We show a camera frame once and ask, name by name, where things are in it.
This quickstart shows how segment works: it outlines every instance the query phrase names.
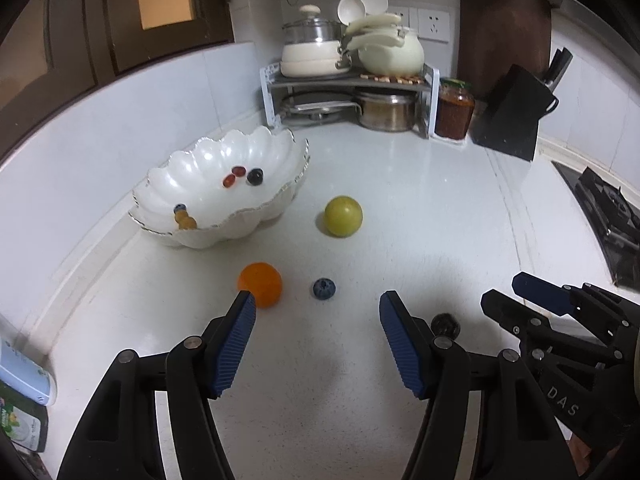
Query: gas stove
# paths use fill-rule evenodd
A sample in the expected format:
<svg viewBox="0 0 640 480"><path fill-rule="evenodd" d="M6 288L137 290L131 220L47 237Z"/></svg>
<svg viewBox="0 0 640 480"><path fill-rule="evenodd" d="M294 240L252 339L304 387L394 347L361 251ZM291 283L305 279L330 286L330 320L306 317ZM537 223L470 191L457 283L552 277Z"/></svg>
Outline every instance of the gas stove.
<svg viewBox="0 0 640 480"><path fill-rule="evenodd" d="M558 162L553 165L593 228L614 285L640 292L640 211L591 168L580 174Z"/></svg>

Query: range hood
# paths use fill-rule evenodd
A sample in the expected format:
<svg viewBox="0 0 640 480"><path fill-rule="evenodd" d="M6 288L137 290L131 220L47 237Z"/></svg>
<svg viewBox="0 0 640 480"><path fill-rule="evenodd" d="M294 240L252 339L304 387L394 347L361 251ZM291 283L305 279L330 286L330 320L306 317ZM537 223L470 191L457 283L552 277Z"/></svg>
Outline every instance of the range hood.
<svg viewBox="0 0 640 480"><path fill-rule="evenodd" d="M638 0L551 0L552 7L593 34L640 77Z"/></svg>

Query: brown cutting board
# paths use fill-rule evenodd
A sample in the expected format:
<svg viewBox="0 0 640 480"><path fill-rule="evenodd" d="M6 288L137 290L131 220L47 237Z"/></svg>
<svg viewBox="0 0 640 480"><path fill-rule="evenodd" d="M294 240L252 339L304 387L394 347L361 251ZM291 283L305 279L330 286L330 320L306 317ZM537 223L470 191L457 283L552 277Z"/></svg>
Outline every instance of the brown cutting board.
<svg viewBox="0 0 640 480"><path fill-rule="evenodd" d="M512 64L540 77L549 65L551 6L547 0L460 0L457 78L485 99Z"/></svg>

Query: ribbed blue pad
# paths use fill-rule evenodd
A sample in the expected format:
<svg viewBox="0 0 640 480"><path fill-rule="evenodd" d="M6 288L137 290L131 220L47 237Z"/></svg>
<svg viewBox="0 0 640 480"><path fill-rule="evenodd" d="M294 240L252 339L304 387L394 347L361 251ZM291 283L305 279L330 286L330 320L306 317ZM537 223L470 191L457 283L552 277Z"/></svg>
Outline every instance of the ribbed blue pad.
<svg viewBox="0 0 640 480"><path fill-rule="evenodd" d="M511 282L511 287L521 298L553 312L556 316L572 314L575 310L571 304L568 290L526 272L516 274Z"/></svg>
<svg viewBox="0 0 640 480"><path fill-rule="evenodd" d="M212 384L212 390L217 396L222 395L222 392L229 388L234 381L254 324L255 300L254 296L249 294L218 353L216 375Z"/></svg>
<svg viewBox="0 0 640 480"><path fill-rule="evenodd" d="M416 397L421 397L426 387L420 376L420 358L386 294L380 297L380 323L404 386L409 388Z"/></svg>

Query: scalloped bowl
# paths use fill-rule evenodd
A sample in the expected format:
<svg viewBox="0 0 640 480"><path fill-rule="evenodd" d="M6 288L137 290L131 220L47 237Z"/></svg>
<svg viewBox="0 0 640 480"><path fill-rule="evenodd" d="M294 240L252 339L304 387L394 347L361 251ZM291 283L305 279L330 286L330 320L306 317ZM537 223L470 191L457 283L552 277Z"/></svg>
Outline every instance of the scalloped bowl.
<svg viewBox="0 0 640 480"><path fill-rule="evenodd" d="M231 130L220 140L207 137L189 152L174 152L133 189L129 216L161 242L193 249L250 234L260 222L280 216L302 184L309 164L308 142L296 143L290 130L272 133L259 126L250 135ZM223 179L234 166L264 171L260 186L246 177L229 188ZM184 204L198 228L179 230L174 207Z"/></svg>

